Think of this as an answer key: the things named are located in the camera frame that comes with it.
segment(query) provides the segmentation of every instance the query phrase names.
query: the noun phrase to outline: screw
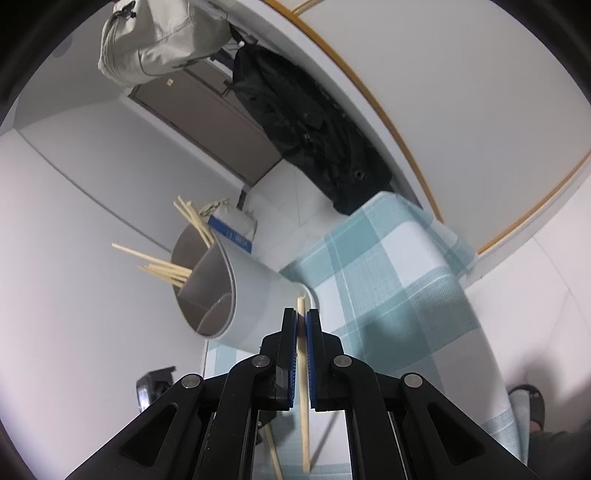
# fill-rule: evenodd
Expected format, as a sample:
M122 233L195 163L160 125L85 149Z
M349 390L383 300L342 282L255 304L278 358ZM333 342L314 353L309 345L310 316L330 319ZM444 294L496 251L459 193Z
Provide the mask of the screw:
M423 384L423 379L417 374L408 374L406 377L404 377L404 383L406 383L411 388L418 388Z
M197 385L201 383L201 377L196 374L188 374L183 377L181 380L181 384L185 388L195 388Z
M266 367L271 363L271 359L266 355L257 355L255 358L252 359L252 364L255 367Z
M346 355L337 355L333 362L337 367L348 367L350 364L353 363L351 357Z

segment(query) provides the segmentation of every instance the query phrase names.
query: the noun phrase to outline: beige bag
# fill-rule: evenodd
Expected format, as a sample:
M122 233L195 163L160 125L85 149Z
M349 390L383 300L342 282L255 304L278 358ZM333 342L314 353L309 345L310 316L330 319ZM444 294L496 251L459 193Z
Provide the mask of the beige bag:
M121 0L103 27L99 70L131 87L209 57L229 40L228 22L189 0Z

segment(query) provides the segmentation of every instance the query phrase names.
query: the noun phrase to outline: teal and white tablecloth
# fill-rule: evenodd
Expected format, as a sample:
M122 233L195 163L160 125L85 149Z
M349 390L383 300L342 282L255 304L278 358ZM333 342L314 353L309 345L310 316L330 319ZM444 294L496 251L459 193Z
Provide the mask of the teal and white tablecloth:
M431 215L380 193L281 273L312 290L323 330L341 338L345 353L383 374L420 373L521 458L499 369L457 280L475 258ZM205 376L249 356L210 342ZM279 412L271 426L286 480L351 477L342 412L311 411L311 474L301 468L299 408ZM256 449L253 478L275 478L264 444Z

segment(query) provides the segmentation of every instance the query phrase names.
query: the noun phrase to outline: blue gripper pad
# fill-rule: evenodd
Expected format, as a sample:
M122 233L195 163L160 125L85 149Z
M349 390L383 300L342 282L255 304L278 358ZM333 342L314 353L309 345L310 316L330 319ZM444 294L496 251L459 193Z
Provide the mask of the blue gripper pad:
M306 313L306 337L308 343L308 391L310 396L310 408L316 408L316 371L314 369L312 322L310 319L310 312Z
M297 311L294 309L291 321L291 348L290 348L290 369L289 383L287 385L287 398L290 399L290 408L294 406L296 396L296 365L297 365Z

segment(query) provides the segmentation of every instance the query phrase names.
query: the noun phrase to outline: brown door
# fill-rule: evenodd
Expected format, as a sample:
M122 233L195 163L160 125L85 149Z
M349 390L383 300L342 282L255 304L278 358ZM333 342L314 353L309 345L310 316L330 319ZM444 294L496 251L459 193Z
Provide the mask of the brown door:
M200 61L186 71L140 85L131 98L252 186L281 156L227 90L229 82L217 67Z

